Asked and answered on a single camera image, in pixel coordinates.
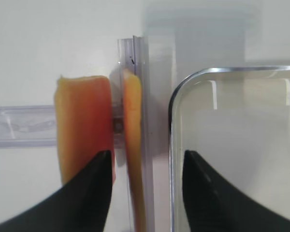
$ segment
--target white background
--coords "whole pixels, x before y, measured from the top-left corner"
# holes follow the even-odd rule
[[[118,79],[117,39],[133,34],[148,44],[155,225],[164,232],[172,90],[206,67],[290,64],[290,0],[0,0],[0,106],[52,104],[60,75]],[[0,221],[59,188],[56,159],[52,148],[0,150]]]

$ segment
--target papaya slice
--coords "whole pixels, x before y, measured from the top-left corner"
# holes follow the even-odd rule
[[[140,79],[130,71],[124,70],[123,77],[124,133],[135,231],[146,232],[141,157],[142,87]]]
[[[112,97],[105,76],[60,78],[55,93],[58,158],[62,183],[71,180],[99,152],[112,153],[115,180]]]

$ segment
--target orange food slice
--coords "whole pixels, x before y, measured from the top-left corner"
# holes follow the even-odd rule
[[[124,128],[126,156],[136,232],[146,232],[146,216],[142,183],[140,79],[124,70]]]
[[[112,97],[105,76],[60,78],[55,93],[58,157],[62,183],[99,152],[110,150],[114,171]]]

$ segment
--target fruit slice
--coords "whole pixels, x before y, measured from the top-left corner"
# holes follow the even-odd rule
[[[62,183],[66,184],[104,150],[112,153],[114,181],[112,98],[108,78],[60,78],[55,107]]]
[[[124,128],[126,156],[136,232],[146,232],[141,161],[142,87],[139,78],[124,70]]]

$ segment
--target food slice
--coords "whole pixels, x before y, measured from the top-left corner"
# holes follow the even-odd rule
[[[62,183],[66,184],[99,152],[112,153],[114,135],[112,98],[105,76],[60,78],[55,93],[58,157]]]
[[[136,232],[146,232],[146,216],[141,161],[141,105],[140,79],[124,70],[124,131],[126,156]]]

